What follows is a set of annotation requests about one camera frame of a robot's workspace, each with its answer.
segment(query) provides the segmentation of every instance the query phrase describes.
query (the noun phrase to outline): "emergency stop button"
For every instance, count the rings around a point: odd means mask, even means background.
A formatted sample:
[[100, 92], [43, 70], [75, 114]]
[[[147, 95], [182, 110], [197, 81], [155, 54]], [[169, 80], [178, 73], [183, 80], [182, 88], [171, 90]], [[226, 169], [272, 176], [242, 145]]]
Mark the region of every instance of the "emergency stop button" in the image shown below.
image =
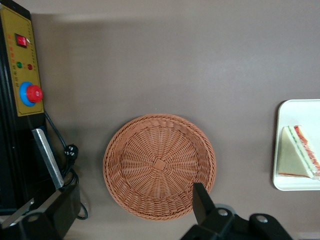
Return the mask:
[[36, 103], [41, 102], [44, 97], [41, 88], [38, 85], [33, 85], [29, 81], [21, 84], [19, 93], [21, 101], [28, 107], [32, 107]]
[[38, 85], [30, 85], [26, 88], [26, 97], [31, 103], [39, 103], [44, 95]]

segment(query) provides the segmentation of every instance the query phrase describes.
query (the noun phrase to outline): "screw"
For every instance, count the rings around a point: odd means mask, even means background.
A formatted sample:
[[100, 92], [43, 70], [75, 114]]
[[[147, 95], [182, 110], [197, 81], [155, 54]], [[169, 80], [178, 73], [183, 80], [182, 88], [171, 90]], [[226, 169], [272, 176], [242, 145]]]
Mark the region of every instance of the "screw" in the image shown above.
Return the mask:
[[268, 219], [267, 219], [265, 216], [262, 216], [262, 215], [256, 216], [256, 219], [257, 219], [260, 223], [263, 223], [263, 224], [266, 224], [266, 223], [268, 222]]
[[220, 216], [228, 216], [228, 212], [227, 212], [225, 209], [223, 209], [223, 208], [220, 208], [220, 209], [218, 210], [218, 214], [219, 214]]
[[39, 214], [30, 216], [28, 218], [28, 222], [31, 223], [31, 222], [38, 220], [39, 216], [40, 216]]

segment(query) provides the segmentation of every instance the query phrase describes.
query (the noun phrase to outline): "blue button base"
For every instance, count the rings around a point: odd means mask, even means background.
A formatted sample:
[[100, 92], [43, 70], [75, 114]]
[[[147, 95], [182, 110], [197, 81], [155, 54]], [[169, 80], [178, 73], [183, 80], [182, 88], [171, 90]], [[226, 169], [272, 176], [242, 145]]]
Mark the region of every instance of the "blue button base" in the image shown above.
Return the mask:
[[21, 84], [19, 89], [21, 101], [28, 107], [32, 107], [36, 104], [35, 102], [30, 102], [27, 97], [27, 88], [31, 85], [33, 85], [31, 82], [25, 81], [24, 83]]

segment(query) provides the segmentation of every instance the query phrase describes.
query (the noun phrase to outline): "basket center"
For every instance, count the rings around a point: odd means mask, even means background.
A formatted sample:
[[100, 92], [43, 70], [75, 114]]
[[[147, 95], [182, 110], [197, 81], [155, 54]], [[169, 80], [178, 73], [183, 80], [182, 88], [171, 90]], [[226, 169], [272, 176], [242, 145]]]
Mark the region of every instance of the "basket center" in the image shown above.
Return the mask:
[[165, 168], [165, 166], [166, 166], [166, 163], [159, 158], [156, 159], [153, 164], [153, 167], [160, 171], [162, 171]]

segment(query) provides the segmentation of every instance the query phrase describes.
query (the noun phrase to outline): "black machine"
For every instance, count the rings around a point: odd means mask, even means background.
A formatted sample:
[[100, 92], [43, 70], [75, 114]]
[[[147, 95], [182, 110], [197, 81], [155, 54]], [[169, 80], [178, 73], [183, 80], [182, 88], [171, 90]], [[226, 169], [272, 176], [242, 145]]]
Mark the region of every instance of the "black machine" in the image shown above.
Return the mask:
[[55, 186], [32, 133], [46, 122], [31, 14], [0, 0], [0, 21], [0, 215], [10, 215]]

